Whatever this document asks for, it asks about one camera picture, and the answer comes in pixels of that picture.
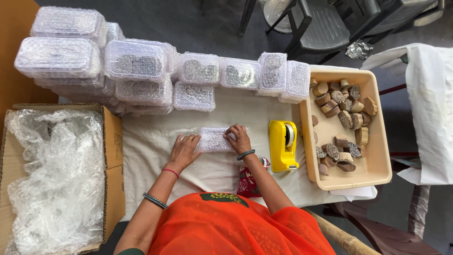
woman's arm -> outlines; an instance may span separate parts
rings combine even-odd
[[[194,152],[200,136],[190,135],[181,140],[182,136],[180,134],[176,139],[170,161],[165,165],[166,169],[171,169],[178,174],[181,174],[201,154],[201,152]],[[177,176],[174,173],[162,171],[148,194],[166,204],[176,180]],[[147,254],[162,212],[163,209],[160,206],[144,199],[124,230],[113,254],[116,255],[129,248],[137,248]]]
[[[236,140],[230,137],[229,133],[233,133]],[[231,126],[223,137],[230,142],[231,147],[238,155],[251,150],[250,139],[244,126],[239,126],[238,124]],[[255,179],[271,214],[287,206],[294,206],[254,153],[246,155],[242,160],[244,160]]]

beige plastic tray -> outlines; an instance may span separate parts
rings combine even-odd
[[[381,101],[379,100],[374,74],[370,71],[361,70],[312,69],[311,78],[316,79],[318,83],[321,81],[339,82],[341,79],[347,79],[350,85],[358,84],[360,87],[359,101],[371,96],[376,101],[378,111],[375,116],[371,117],[371,123],[367,126],[369,129],[368,144],[366,145],[367,157],[353,158],[356,170],[354,172],[343,172],[338,167],[332,167],[328,170],[329,176],[321,176],[318,173],[319,159],[316,157],[315,146],[321,147],[323,144],[333,143],[333,137],[338,134],[345,134],[348,141],[353,143],[356,143],[356,138],[354,131],[344,128],[338,117],[325,117],[321,108],[315,104],[316,96],[313,95],[310,89],[309,98],[300,103],[308,178],[325,191],[390,182],[392,171],[389,150],[382,117]],[[313,127],[311,115],[318,117],[319,124],[315,127]],[[316,145],[313,131],[318,135],[318,143]]]

white cloth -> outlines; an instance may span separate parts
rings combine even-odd
[[[201,127],[229,127],[239,123],[249,128],[252,148],[260,157],[270,159],[268,126],[270,120],[291,120],[301,128],[299,105],[280,103],[273,97],[256,97],[251,91],[220,89],[215,91],[216,109],[210,113],[173,111],[163,116],[127,114],[123,117],[124,186],[128,221],[143,200],[143,192],[153,185],[167,163],[171,148],[180,134],[196,133]],[[187,167],[176,182],[167,204],[194,192],[226,192],[236,194],[239,165],[232,152],[211,152],[201,155]],[[297,136],[296,160],[299,169],[271,172],[285,194],[297,207],[346,201],[344,196],[330,195],[307,176],[304,143]],[[357,198],[371,199],[376,197]],[[254,201],[265,205],[262,198]]]
[[[409,168],[398,175],[417,185],[453,184],[453,49],[409,44],[370,56],[361,69],[386,65],[405,53],[422,170]]]

bamboo pole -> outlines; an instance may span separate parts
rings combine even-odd
[[[323,219],[316,213],[310,211],[307,208],[302,208],[309,214],[311,214],[318,222],[321,232],[327,237],[332,239],[338,244],[345,252],[349,255],[380,255],[377,251],[373,250],[366,244],[362,243],[357,237],[352,236],[343,230],[336,227],[334,224]]]

gray floor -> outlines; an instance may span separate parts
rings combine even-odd
[[[168,42],[178,52],[185,51],[217,54],[223,57],[258,59],[263,52],[282,51],[289,35],[271,32],[258,3],[243,38],[236,36],[245,0],[206,1],[205,15],[198,12],[199,0],[37,0],[41,6],[56,5],[90,8],[100,11],[107,21],[117,22],[127,38]],[[453,45],[453,10],[448,10],[435,23],[414,31],[387,37],[376,45],[373,53],[410,43],[425,43],[438,47]],[[314,64],[319,56],[303,56],[300,61]],[[361,67],[361,60],[339,54],[326,64]],[[404,76],[395,77],[382,69],[375,69],[379,88],[386,89],[405,83]],[[412,125],[408,94],[405,89],[381,97],[382,111],[391,152],[415,152],[417,144]],[[413,185],[394,175],[385,185],[381,200],[369,211],[373,220],[407,230],[407,215]],[[323,206],[311,209],[321,214]],[[426,218],[424,240],[442,254],[453,254],[448,246],[453,242],[453,187],[431,188],[429,212]],[[325,217],[346,232],[370,245],[363,234],[345,219]],[[95,254],[112,254],[126,222],[120,223],[106,245]],[[345,254],[333,244],[338,254]]]

